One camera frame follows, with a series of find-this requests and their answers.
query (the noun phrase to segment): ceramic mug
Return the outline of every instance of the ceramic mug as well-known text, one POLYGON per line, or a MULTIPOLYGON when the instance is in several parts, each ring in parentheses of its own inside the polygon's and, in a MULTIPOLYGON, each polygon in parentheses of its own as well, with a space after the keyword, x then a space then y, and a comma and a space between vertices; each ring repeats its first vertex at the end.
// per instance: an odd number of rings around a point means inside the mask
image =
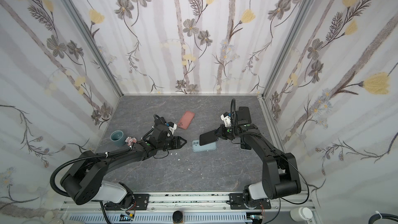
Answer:
POLYGON ((120 130, 114 131, 111 134, 111 140, 116 146, 122 146, 125 144, 126 138, 127 136, 120 130))

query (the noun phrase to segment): table surface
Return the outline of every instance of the table surface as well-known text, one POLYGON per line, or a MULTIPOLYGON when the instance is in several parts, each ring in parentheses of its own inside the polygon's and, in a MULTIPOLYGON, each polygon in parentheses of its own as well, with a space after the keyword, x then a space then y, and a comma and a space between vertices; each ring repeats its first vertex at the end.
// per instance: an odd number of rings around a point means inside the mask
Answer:
MULTIPOLYGON (((123 182, 136 192, 241 191, 244 186, 261 181, 262 161, 253 150, 242 150, 239 144, 222 139, 216 142, 215 150, 192 150, 193 140, 220 126, 220 116, 230 111, 232 98, 236 99, 237 109, 249 107, 252 123, 271 140, 257 96, 123 96, 97 152, 117 149, 109 138, 115 130, 140 139, 153 126, 153 114, 174 123, 185 111, 194 112, 195 116, 186 130, 177 128, 174 132, 187 140, 184 147, 170 151, 163 159, 150 158, 120 167, 104 180, 123 182)), ((166 154, 160 151, 156 157, 166 154)))

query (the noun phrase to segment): wallpapered wall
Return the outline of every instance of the wallpapered wall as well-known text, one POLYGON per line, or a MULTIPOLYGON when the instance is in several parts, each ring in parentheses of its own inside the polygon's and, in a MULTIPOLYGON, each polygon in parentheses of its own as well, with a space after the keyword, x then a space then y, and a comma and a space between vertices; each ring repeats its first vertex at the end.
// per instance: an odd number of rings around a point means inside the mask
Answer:
POLYGON ((323 223, 398 200, 398 2, 315 0, 267 95, 323 223))
POLYGON ((302 0, 72 0, 124 93, 260 93, 302 0))
POLYGON ((96 148, 118 97, 60 0, 0 4, 0 222, 48 223, 52 171, 96 148))

